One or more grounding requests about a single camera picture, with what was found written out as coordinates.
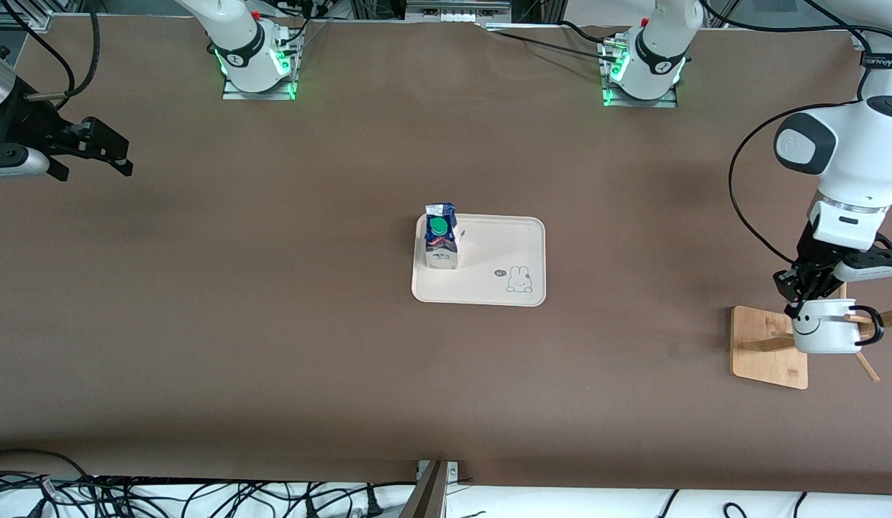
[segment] brown table surface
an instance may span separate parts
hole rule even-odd
[[[780,311],[783,267],[732,213],[729,157],[782,109],[851,97],[847,34],[699,33],[679,109],[648,111],[604,108],[590,58],[467,24],[334,23],[295,102],[220,101],[193,19],[101,31],[63,113],[126,135],[136,171],[0,181],[0,447],[107,474],[443,457],[481,484],[892,491],[892,335],[866,350],[880,383],[816,356],[805,391],[732,377],[726,352],[728,309]],[[48,39],[81,79],[88,20]],[[34,43],[19,73],[64,85]],[[793,253],[815,181],[774,131],[738,197]],[[443,200],[544,221],[543,305],[412,297],[414,221]],[[850,293],[892,308],[892,280]]]

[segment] green cap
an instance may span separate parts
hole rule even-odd
[[[446,233],[446,230],[449,230],[449,223],[446,223],[446,220],[442,217],[433,217],[430,220],[430,229],[433,230],[433,235],[442,236]]]

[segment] mug rack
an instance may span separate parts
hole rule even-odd
[[[837,297],[846,298],[847,287],[841,285]],[[871,318],[846,315],[847,321],[857,322],[861,337],[870,337]],[[887,331],[892,330],[892,309],[881,312],[880,320]],[[736,306],[731,309],[731,374],[749,380],[764,381],[794,389],[807,388],[807,355],[794,347],[791,318],[764,309]],[[865,355],[855,353],[871,381],[880,377]]]

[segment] robotic arm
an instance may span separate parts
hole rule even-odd
[[[0,177],[48,173],[65,181],[68,168],[58,155],[100,160],[124,176],[132,174],[126,138],[97,118],[72,124],[50,101],[26,99],[36,93],[0,59]]]
[[[623,63],[611,81],[635,99],[663,97],[686,64],[686,50],[703,17],[697,0],[657,0],[647,24],[624,33]]]
[[[824,3],[844,19],[892,32],[892,0]],[[864,36],[871,46],[864,99],[788,116],[775,134],[778,161],[819,181],[795,265],[774,275],[792,318],[843,282],[892,276],[892,242],[878,232],[892,206],[892,39]]]
[[[241,91],[265,91],[291,72],[287,27],[259,19],[242,0],[174,1],[206,29],[226,77]]]

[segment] white mug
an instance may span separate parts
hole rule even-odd
[[[844,318],[856,311],[867,312],[874,324],[874,335],[860,340],[858,323]],[[855,305],[855,299],[817,299],[805,301],[801,312],[791,319],[794,345],[807,354],[854,354],[863,345],[870,345],[884,337],[884,325],[874,308]]]

